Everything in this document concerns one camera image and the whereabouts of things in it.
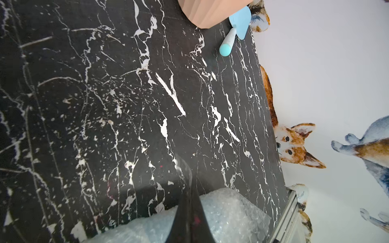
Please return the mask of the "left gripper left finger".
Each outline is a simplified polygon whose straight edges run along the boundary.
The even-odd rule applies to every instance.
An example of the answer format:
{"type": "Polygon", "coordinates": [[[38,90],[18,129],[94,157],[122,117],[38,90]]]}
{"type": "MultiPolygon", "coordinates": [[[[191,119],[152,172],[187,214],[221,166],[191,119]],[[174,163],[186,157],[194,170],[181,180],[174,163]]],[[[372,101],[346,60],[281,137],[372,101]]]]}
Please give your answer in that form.
{"type": "Polygon", "coordinates": [[[166,243],[189,243],[190,236],[190,187],[185,186],[166,243]]]}

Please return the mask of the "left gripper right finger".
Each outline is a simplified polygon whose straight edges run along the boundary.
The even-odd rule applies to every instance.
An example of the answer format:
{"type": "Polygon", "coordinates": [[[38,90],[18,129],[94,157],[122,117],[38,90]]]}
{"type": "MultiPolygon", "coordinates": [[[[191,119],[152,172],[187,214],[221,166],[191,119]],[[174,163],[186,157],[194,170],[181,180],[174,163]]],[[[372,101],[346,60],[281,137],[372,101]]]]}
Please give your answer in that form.
{"type": "Polygon", "coordinates": [[[197,190],[190,189],[190,242],[215,243],[197,190]]]}

